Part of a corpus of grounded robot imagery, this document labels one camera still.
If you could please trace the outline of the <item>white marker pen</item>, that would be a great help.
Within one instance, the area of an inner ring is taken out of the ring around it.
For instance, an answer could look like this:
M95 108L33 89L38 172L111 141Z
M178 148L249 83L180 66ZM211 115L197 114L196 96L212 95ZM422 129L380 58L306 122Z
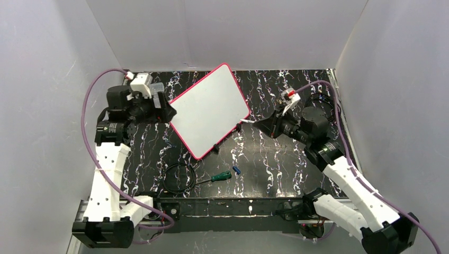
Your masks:
M250 124L255 123L255 121L252 121L252 120L247 120L247 119L240 119L240 120L244 123L250 123Z

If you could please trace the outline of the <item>pink framed whiteboard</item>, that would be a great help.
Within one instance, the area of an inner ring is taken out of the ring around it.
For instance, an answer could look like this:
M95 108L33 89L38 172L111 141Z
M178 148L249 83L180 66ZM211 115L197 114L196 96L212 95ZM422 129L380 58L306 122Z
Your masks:
M222 63L170 103L171 127L192 157L202 159L228 136L250 108L227 63Z

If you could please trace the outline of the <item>blue marker cap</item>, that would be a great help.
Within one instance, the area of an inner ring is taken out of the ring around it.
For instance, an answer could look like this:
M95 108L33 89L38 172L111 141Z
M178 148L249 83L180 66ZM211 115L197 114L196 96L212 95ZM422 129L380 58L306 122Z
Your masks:
M238 175L241 174L241 171L240 171L240 169L237 166L233 166L232 168Z

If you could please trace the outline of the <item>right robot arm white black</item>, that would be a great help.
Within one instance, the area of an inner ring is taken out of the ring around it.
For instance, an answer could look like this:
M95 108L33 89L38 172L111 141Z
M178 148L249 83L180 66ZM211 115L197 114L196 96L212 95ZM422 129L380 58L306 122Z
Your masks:
M270 138L282 134L305 144L309 162L340 187L357 209L337 201L323 189L303 195L311 213L330 219L357 238L366 253L401 253L411 247L418 227L414 215L400 214L377 198L377 191L351 169L337 141L328 137L329 121L315 107L303 110L297 120L290 110L279 108L253 126Z

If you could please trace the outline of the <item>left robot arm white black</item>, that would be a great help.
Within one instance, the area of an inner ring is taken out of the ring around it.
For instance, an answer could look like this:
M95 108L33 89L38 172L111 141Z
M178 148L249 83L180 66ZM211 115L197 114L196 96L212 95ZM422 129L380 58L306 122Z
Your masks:
M99 114L95 147L87 151L95 163L91 193L72 234L88 248L128 248L144 218L157 214L157 231L174 220L154 206L155 195L126 194L122 188L124 164L130 153L133 128L140 123L168 123L176 114L162 83L119 85L106 92L107 107Z

